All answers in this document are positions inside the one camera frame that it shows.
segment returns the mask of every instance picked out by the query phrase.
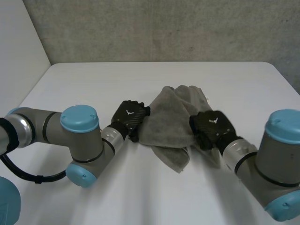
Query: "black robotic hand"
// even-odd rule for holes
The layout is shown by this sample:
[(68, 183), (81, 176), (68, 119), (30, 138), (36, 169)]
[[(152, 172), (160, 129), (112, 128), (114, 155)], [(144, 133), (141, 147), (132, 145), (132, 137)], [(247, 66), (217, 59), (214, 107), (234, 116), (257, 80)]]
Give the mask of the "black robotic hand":
[(221, 111), (200, 112), (190, 117), (189, 124), (202, 150), (216, 146), (221, 151), (227, 144), (239, 139), (233, 125)]
[(143, 102), (124, 101), (113, 115), (109, 127), (116, 128), (118, 131), (122, 130), (124, 138), (129, 135), (131, 141), (138, 142), (137, 129), (146, 116), (150, 116), (149, 106), (145, 107)]

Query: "white table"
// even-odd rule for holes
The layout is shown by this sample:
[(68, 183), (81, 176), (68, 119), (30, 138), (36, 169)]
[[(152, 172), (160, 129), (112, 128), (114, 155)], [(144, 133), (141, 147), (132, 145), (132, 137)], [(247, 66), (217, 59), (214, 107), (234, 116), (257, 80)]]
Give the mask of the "white table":
[[(147, 62), (65, 63), (49, 68), (21, 106), (62, 112), (93, 106), (104, 128), (123, 100), (146, 105), (168, 85), (202, 88), (239, 135), (259, 147), (264, 124), (275, 110), (300, 109), (300, 96), (268, 63)], [(198, 152), (181, 174), (148, 147), (127, 142), (90, 189), (67, 178), (42, 185), (23, 181), (0, 164), (1, 176), (21, 192), (19, 225), (275, 225), (222, 162), (212, 168)], [(71, 161), (65, 147), (35, 143), (9, 154), (32, 174), (51, 175)]]

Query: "gray concrete wall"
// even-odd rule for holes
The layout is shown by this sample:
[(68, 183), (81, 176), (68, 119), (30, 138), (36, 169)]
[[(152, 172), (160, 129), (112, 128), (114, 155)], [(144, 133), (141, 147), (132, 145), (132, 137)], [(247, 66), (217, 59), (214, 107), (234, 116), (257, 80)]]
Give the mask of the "gray concrete wall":
[(300, 92), (299, 0), (23, 0), (52, 64), (265, 61)]

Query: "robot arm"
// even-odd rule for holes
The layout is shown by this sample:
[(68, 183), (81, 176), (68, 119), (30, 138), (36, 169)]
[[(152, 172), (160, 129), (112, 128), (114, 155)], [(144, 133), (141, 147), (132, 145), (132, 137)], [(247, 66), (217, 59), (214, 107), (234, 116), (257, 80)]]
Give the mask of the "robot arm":
[[(122, 147), (127, 135), (133, 135), (150, 108), (143, 103), (124, 101), (102, 131), (95, 109), (77, 105), (64, 112), (17, 108), (0, 119), (0, 159), (17, 176), (36, 183), (52, 182), (65, 175), (75, 184), (90, 187)], [(33, 176), (16, 167), (6, 155), (15, 148), (41, 142), (69, 147), (73, 161), (59, 174)]]
[(190, 126), (202, 150), (217, 147), (228, 167), (276, 220), (300, 215), (300, 112), (274, 112), (259, 151), (236, 135), (220, 111), (191, 116)]

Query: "light blue joint cap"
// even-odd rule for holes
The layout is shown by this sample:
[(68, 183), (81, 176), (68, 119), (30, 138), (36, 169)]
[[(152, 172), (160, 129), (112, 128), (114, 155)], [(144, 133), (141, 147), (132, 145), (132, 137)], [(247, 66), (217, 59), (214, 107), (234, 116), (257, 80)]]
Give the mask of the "light blue joint cap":
[(60, 124), (70, 132), (87, 133), (99, 126), (99, 118), (93, 107), (76, 105), (62, 112)]
[(266, 124), (266, 133), (287, 144), (300, 144), (300, 111), (283, 109), (273, 112)]
[(7, 115), (12, 114), (12, 113), (13, 113), (14, 111), (16, 111), (17, 109), (23, 109), (23, 108), (28, 108), (28, 107), (17, 107), (17, 108), (14, 108), (14, 109), (10, 110), (10, 111), (8, 112)]
[(15, 224), (21, 212), (21, 196), (17, 187), (0, 177), (0, 225)]
[(83, 188), (89, 188), (97, 180), (90, 171), (72, 163), (68, 165), (66, 175), (70, 181)]
[(300, 215), (300, 190), (273, 200), (264, 209), (279, 222), (297, 217)]

